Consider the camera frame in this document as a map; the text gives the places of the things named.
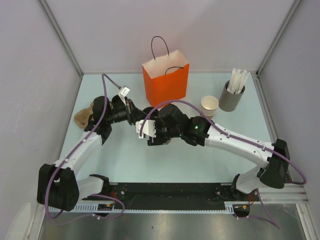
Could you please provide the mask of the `orange paper bag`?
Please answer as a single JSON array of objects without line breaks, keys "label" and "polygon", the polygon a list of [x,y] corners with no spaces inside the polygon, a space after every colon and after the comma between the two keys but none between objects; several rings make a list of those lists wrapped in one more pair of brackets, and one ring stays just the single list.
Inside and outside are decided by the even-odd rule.
[{"label": "orange paper bag", "polygon": [[190,62],[179,50],[153,56],[142,64],[146,99],[152,107],[187,94]]}]

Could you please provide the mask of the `brown pulp cup carrier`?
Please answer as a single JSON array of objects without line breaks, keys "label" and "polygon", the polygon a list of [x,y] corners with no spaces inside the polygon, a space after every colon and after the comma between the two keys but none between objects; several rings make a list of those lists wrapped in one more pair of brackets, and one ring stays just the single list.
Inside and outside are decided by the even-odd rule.
[{"label": "brown pulp cup carrier", "polygon": [[88,108],[83,108],[74,115],[73,121],[79,128],[85,129],[87,127],[89,117],[93,114],[93,105],[92,102]]}]

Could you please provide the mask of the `single brown paper cup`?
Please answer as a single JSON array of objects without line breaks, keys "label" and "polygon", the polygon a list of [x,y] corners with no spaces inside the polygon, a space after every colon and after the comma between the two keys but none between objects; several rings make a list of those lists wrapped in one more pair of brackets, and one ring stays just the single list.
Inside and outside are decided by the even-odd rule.
[{"label": "single brown paper cup", "polygon": [[168,139],[165,143],[163,143],[164,145],[168,145],[170,144],[170,142],[172,141],[172,139]]}]

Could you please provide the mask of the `single black cup lid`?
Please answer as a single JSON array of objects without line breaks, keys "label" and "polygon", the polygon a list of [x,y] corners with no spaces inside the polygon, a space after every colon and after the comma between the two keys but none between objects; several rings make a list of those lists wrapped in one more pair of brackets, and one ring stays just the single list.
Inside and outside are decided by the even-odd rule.
[{"label": "single black cup lid", "polygon": [[[143,112],[147,115],[152,111],[152,109],[153,109],[153,107],[149,106],[149,107],[144,108]],[[152,117],[156,118],[156,117],[158,117],[158,115],[159,115],[159,111],[157,109],[155,109],[152,112],[152,114],[150,115],[150,118],[152,118]]]}]

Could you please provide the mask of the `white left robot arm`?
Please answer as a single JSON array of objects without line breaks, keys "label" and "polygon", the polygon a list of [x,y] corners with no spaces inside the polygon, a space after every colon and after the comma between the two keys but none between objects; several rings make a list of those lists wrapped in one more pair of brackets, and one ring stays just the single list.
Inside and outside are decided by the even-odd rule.
[{"label": "white left robot arm", "polygon": [[77,180],[76,176],[89,157],[106,142],[112,124],[126,121],[135,125],[146,115],[131,99],[96,97],[89,108],[75,115],[74,120],[83,127],[84,133],[74,149],[54,164],[45,163],[39,169],[37,202],[69,212],[79,200],[107,199],[111,193],[108,177],[91,174]]}]

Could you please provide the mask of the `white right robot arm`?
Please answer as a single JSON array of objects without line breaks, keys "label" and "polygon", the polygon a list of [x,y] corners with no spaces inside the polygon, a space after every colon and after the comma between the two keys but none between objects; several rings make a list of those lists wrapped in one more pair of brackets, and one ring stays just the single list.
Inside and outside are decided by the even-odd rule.
[{"label": "white right robot arm", "polygon": [[283,189],[286,184],[289,163],[284,160],[288,153],[284,140],[259,142],[224,129],[203,116],[188,117],[173,104],[151,110],[140,126],[138,134],[141,138],[149,137],[150,146],[180,138],[189,145],[221,149],[254,163],[253,169],[237,174],[232,181],[230,194],[237,201],[255,189]]}]

